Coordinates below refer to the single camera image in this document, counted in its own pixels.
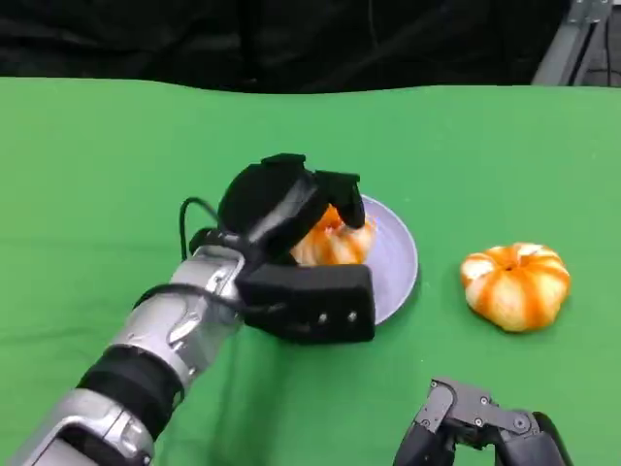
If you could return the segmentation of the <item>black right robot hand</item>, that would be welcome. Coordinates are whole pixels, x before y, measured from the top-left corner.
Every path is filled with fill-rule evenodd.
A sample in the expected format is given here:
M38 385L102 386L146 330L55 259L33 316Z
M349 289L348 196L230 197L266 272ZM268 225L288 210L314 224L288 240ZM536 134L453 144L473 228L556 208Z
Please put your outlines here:
M573 465L547 415L505 409L476 386L433 378L426 402L409 426L393 463L452 465L459 445L476 450L493 447L496 465Z

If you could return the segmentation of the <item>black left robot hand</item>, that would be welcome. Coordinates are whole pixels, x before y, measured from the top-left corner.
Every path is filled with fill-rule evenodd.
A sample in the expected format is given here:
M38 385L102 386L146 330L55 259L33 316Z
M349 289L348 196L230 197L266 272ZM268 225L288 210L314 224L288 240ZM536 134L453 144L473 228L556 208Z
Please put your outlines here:
M356 174L311 171L301 154L280 153L248 165L219 202L218 223L247 239L272 263L291 265L291 250L334 207L351 228L365 221Z

